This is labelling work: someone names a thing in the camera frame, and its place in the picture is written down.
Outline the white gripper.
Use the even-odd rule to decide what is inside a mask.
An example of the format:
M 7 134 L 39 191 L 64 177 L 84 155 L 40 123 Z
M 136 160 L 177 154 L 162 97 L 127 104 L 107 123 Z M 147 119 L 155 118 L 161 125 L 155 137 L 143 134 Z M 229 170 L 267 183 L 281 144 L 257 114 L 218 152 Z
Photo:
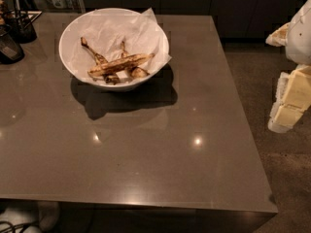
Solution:
M 287 58 L 305 64 L 298 65 L 289 74 L 282 72 L 277 82 L 268 129 L 286 133 L 311 106 L 311 0 L 304 3 L 290 23 L 271 33 L 265 42 L 273 47 L 286 45 Z

